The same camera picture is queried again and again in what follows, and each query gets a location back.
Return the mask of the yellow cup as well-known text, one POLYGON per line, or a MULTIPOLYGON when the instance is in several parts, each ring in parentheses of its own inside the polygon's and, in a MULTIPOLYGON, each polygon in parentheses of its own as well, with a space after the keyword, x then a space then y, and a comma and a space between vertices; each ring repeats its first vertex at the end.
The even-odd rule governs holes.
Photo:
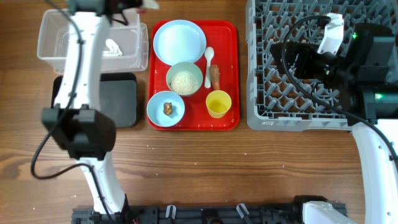
POLYGON ((212 118, 222 118, 231 108, 232 99, 223 90, 214 90, 206 97, 206 107, 212 118))

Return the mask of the green bowl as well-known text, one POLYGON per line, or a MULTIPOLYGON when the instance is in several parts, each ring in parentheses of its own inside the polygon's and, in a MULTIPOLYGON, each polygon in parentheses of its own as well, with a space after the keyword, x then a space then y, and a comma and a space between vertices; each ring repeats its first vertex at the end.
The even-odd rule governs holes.
POLYGON ((200 84, 200 87, 201 87, 201 85, 203 83, 203 74, 202 74, 202 71, 200 70, 200 68, 197 65, 195 65, 194 63, 180 62, 180 63, 177 63, 177 64, 171 66, 171 68, 168 70, 168 72, 166 74, 166 83, 167 83, 167 86, 170 89, 171 89, 171 87, 170 87, 171 79, 173 78, 173 76, 176 73, 181 72, 181 71, 188 71, 188 72, 193 73, 195 78, 198 80, 198 82, 200 84))

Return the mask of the white rice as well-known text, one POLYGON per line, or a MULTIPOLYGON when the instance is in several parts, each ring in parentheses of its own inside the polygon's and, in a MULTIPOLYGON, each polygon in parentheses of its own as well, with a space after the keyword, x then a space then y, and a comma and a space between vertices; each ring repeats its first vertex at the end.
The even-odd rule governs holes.
POLYGON ((173 76, 170 87, 179 95, 191 95, 199 89, 200 84, 193 73, 181 71, 173 76))

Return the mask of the small light blue bowl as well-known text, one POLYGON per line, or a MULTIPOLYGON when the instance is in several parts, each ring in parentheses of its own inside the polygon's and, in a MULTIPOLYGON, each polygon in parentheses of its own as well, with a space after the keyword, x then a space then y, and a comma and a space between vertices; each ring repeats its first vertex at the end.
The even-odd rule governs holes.
POLYGON ((172 91, 161 91, 153 95, 147 104, 147 116, 155 125, 168 128, 177 124, 184 116, 185 103, 182 97, 172 91), (172 103, 173 113, 166 116, 164 103, 172 103))

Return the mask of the brown food scrap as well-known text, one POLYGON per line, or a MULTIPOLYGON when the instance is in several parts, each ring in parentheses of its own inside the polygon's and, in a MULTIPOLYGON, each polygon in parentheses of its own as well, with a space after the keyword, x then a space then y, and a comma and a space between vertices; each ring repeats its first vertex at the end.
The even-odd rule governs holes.
POLYGON ((164 103, 163 112, 166 116, 170 116, 173 113, 172 103, 169 102, 164 103))

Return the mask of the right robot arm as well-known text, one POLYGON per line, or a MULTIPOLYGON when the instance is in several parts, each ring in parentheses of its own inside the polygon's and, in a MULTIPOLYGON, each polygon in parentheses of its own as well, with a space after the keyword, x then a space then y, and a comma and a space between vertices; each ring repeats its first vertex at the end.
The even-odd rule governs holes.
POLYGON ((296 89, 301 79, 317 79, 339 91, 336 112, 346 116, 359 151, 366 223, 397 222, 397 83, 388 78, 395 41, 390 28, 359 23, 342 57, 335 54, 340 41, 271 46, 280 72, 295 67, 296 89))

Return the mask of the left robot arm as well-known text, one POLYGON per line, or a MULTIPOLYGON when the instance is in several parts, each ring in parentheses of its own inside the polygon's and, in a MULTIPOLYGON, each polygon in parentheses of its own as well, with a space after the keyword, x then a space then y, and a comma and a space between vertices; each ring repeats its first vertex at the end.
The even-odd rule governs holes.
POLYGON ((30 173, 39 180, 54 179, 76 167, 84 173, 94 206, 85 218, 72 223, 139 223, 116 177, 112 153, 114 121, 100 111, 101 61, 113 15, 143 7, 143 1, 69 1, 59 13, 68 21, 69 44, 62 83, 51 108, 43 109, 48 133, 36 149, 30 173), (45 143, 53 138, 76 162, 55 174, 35 171, 45 143))

